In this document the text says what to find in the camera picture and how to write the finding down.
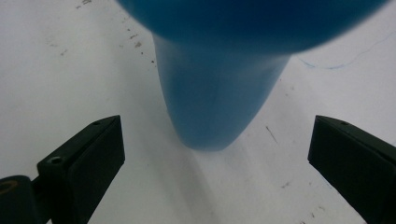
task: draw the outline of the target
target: black plastic part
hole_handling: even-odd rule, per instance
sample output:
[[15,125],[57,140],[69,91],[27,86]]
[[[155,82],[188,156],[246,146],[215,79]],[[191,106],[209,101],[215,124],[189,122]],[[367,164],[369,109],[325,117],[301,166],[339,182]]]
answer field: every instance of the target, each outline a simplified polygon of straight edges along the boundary
[[396,223],[395,147],[347,122],[317,116],[308,160],[367,223]]
[[29,177],[14,175],[0,180],[0,223],[43,223]]
[[52,207],[50,195],[44,190],[40,176],[32,181],[32,187],[35,194],[35,202],[37,204],[38,214],[42,223],[50,220],[50,210]]
[[37,165],[39,207],[54,224],[87,223],[124,161],[120,116],[97,120]]

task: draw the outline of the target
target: white surface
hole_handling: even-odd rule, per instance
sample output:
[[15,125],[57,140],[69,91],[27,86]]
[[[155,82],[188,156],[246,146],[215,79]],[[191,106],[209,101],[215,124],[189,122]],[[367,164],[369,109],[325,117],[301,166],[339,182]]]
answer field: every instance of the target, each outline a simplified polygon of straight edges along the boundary
[[114,1],[3,0],[0,21],[1,177],[35,178],[52,150],[120,114],[126,162],[90,223],[363,223],[306,157],[316,114],[396,144],[396,1],[294,56],[237,141],[210,153],[179,143],[151,36]]

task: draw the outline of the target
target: blue rounded object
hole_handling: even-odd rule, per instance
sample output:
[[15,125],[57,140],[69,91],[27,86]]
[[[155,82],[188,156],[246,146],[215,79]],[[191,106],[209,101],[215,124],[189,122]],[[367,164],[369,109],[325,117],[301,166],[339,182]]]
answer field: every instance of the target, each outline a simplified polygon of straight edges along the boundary
[[188,147],[219,150],[245,130],[294,52],[387,1],[119,0],[152,33],[169,115]]

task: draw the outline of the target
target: scratch mark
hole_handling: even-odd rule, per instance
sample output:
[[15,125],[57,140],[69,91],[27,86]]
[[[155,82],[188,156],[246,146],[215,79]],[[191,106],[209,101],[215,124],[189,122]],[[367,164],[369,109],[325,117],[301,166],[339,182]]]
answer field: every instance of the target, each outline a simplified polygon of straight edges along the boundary
[[122,20],[122,23],[125,23],[126,21],[128,21],[129,19],[131,19],[131,17],[130,16],[128,16],[128,17],[124,17],[123,18],[123,20]]
[[286,184],[284,184],[281,188],[285,189],[286,187],[290,186],[290,181],[286,182]]
[[61,53],[61,56],[64,56],[67,52],[67,49],[64,50],[64,52]]
[[265,126],[265,128],[267,128],[268,132],[271,134],[271,136],[274,138],[275,142],[278,144],[278,142],[276,141],[276,138],[274,137],[274,134],[271,132],[270,128],[268,128],[268,126]]
[[374,44],[372,46],[370,46],[368,49],[365,49],[361,52],[359,52],[357,55],[355,55],[355,57],[353,57],[349,62],[347,63],[340,63],[337,65],[333,65],[333,66],[319,66],[319,65],[315,65],[312,63],[309,63],[307,61],[305,61],[304,59],[297,57],[298,60],[300,60],[300,62],[302,62],[303,64],[305,64],[305,66],[307,68],[317,68],[317,69],[325,69],[325,70],[336,70],[336,69],[341,69],[341,68],[345,68],[351,64],[353,64],[354,62],[356,62],[362,55],[370,52],[373,48],[375,48],[377,45],[387,41],[389,38],[391,38],[393,35],[396,35],[396,31],[391,32],[390,34],[388,34],[387,36],[385,36],[384,38],[374,42]]

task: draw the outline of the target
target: screw hole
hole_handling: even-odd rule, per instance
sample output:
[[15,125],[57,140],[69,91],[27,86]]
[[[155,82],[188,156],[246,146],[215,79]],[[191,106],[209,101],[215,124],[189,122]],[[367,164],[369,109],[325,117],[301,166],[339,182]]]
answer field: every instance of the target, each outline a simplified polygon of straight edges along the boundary
[[61,157],[52,157],[47,162],[51,163],[51,164],[59,164],[62,162],[62,158]]

